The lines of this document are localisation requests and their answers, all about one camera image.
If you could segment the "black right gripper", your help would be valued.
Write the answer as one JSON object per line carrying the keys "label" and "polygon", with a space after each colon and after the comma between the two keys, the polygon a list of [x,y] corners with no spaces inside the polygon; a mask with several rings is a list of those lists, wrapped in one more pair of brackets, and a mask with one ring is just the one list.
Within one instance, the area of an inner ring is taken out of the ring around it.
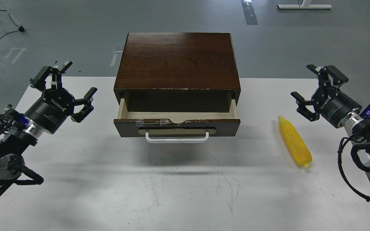
{"label": "black right gripper", "polygon": [[[317,75],[319,87],[313,94],[312,100],[305,100],[296,91],[290,93],[298,105],[297,112],[311,122],[319,120],[321,115],[333,127],[342,127],[342,119],[345,116],[351,111],[359,112],[362,108],[339,89],[348,82],[348,77],[333,65],[316,67],[309,64],[306,67]],[[313,106],[315,111],[311,112],[307,106]]]}

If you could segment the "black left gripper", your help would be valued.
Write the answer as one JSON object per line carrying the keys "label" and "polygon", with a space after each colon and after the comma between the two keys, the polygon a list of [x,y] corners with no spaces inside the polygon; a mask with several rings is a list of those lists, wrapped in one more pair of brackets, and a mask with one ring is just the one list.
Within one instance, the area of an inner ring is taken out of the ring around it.
{"label": "black left gripper", "polygon": [[[42,92],[40,98],[25,112],[25,117],[38,124],[53,134],[64,123],[68,116],[71,116],[73,122],[80,123],[94,107],[92,106],[93,95],[97,92],[96,87],[91,87],[84,95],[84,98],[75,99],[62,85],[62,74],[71,67],[72,61],[67,61],[61,66],[44,66],[34,78],[29,80],[30,87]],[[47,78],[51,75],[51,88],[47,89]],[[74,112],[73,106],[83,105],[78,113]]]}

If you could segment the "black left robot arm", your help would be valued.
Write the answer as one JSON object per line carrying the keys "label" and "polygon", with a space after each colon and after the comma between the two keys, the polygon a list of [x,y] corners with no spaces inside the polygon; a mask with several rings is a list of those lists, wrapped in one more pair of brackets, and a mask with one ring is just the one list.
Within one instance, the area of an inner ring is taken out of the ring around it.
{"label": "black left robot arm", "polygon": [[11,105],[0,114],[0,196],[13,184],[42,184],[43,177],[26,167],[23,152],[35,146],[43,133],[55,133],[68,117],[80,123],[93,111],[97,88],[91,87],[78,99],[63,88],[62,74],[71,65],[68,61],[60,67],[42,67],[30,79],[30,87],[39,90],[41,97],[24,114]]}

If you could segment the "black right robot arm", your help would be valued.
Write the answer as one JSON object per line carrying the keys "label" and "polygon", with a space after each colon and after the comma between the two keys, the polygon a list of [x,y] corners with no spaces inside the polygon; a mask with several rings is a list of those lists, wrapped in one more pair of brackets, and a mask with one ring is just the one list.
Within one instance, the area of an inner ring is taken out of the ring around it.
{"label": "black right robot arm", "polygon": [[297,112],[311,122],[323,117],[333,127],[344,127],[351,132],[351,136],[342,138],[339,144],[339,172],[354,193],[370,202],[370,196],[350,184],[342,167],[343,149],[348,142],[354,141],[356,144],[352,146],[350,156],[360,170],[370,173],[370,104],[362,110],[360,104],[340,90],[348,78],[335,66],[316,67],[309,64],[307,69],[317,75],[318,88],[310,100],[304,99],[296,91],[291,92],[298,105]]}

